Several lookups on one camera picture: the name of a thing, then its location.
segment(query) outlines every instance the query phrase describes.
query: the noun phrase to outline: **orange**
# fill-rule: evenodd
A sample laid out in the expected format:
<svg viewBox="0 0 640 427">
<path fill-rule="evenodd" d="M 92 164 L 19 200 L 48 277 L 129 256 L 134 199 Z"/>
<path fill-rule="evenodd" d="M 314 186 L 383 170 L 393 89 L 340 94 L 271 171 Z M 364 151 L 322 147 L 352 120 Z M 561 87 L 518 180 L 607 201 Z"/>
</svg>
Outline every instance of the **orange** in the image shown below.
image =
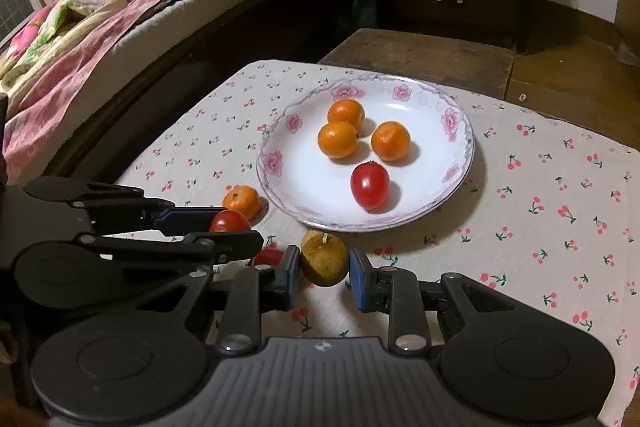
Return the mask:
<svg viewBox="0 0 640 427">
<path fill-rule="evenodd" d="M 362 122 L 364 121 L 364 109 L 355 100 L 338 100 L 334 102 L 326 114 L 326 121 L 329 122 L 349 122 L 360 132 Z"/>
<path fill-rule="evenodd" d="M 260 196 L 255 188 L 236 185 L 222 200 L 222 206 L 229 210 L 237 210 L 247 219 L 254 219 L 260 212 Z"/>
<path fill-rule="evenodd" d="M 371 136 L 371 148 L 381 160 L 392 162 L 407 155 L 411 137 L 398 122 L 381 123 Z"/>
<path fill-rule="evenodd" d="M 318 147 L 329 158 L 346 158 L 358 146 L 358 133 L 348 122 L 330 122 L 318 133 Z"/>
</svg>

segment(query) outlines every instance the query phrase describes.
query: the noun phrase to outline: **tablecloth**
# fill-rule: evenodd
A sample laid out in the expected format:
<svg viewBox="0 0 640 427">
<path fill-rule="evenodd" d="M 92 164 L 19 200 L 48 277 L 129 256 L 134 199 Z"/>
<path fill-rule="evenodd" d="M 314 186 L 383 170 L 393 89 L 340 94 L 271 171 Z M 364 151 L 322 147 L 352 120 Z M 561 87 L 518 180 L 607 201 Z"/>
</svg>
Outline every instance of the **tablecloth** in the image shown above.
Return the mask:
<svg viewBox="0 0 640 427">
<path fill-rule="evenodd" d="M 260 191 L 256 155 L 267 124 L 301 93 L 338 80 L 348 84 L 359 74 L 365 73 L 278 60 L 249 64 L 159 136 L 119 183 L 187 206 L 218 205 L 233 185 Z M 474 129 L 476 153 L 465 181 L 413 223 L 343 234 L 343 240 L 366 250 L 374 266 L 406 268 L 420 280 L 458 271 L 596 336 L 616 364 L 600 419 L 618 427 L 640 384 L 640 154 L 526 108 L 442 89 Z M 255 229 L 281 247 L 298 245 L 306 230 L 273 205 Z M 156 232 L 128 237 L 162 238 Z M 217 267 L 216 277 L 229 278 L 243 266 Z M 263 315 L 262 331 L 385 340 L 386 320 L 355 310 L 348 280 L 330 288 L 303 280 L 296 308 Z"/>
</svg>

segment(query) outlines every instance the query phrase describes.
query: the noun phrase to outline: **red tomato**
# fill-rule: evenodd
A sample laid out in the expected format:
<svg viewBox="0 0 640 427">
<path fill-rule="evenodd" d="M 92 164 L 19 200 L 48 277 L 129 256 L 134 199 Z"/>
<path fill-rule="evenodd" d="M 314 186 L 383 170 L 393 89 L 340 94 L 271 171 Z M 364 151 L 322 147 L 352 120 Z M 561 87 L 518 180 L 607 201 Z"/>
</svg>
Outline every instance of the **red tomato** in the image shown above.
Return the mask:
<svg viewBox="0 0 640 427">
<path fill-rule="evenodd" d="M 251 223 L 237 210 L 223 210 L 216 214 L 211 221 L 209 232 L 237 232 L 238 230 L 251 230 Z"/>
<path fill-rule="evenodd" d="M 376 210 L 389 194 L 389 174 L 375 162 L 358 165 L 351 173 L 351 192 L 359 206 Z"/>
<path fill-rule="evenodd" d="M 251 266 L 257 264 L 268 264 L 269 266 L 277 266 L 282 260 L 284 252 L 278 248 L 266 247 L 260 250 L 260 253 L 251 261 Z"/>
</svg>

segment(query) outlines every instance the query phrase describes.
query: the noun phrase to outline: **pink floral blanket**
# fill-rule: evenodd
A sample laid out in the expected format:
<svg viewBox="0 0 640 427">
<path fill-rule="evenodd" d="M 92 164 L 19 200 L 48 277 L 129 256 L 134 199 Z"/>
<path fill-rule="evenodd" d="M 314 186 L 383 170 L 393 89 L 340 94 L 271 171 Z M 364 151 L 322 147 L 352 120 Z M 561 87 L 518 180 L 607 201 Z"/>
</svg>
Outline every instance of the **pink floral blanket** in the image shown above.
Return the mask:
<svg viewBox="0 0 640 427">
<path fill-rule="evenodd" d="M 22 170 L 43 149 L 101 58 L 145 11 L 160 1 L 133 0 L 60 57 L 33 84 L 17 114 L 5 126 L 3 148 L 10 183 L 20 179 Z"/>
</svg>

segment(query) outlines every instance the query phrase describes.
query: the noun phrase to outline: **pear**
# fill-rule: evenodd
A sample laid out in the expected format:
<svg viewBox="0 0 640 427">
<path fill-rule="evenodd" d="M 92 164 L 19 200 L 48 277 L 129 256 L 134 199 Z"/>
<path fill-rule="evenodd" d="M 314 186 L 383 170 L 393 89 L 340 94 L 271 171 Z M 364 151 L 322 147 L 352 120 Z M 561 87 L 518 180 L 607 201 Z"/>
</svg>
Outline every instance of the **pear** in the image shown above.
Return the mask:
<svg viewBox="0 0 640 427">
<path fill-rule="evenodd" d="M 305 235 L 302 236 L 302 241 L 300 241 L 300 250 L 305 248 L 305 244 L 309 239 L 311 239 L 315 235 L 318 235 L 319 233 L 324 233 L 324 232 L 320 232 L 320 230 L 307 230 L 305 232 Z"/>
<path fill-rule="evenodd" d="M 335 235 L 316 233 L 302 245 L 300 267 L 310 283 L 334 286 L 349 272 L 349 252 Z"/>
</svg>

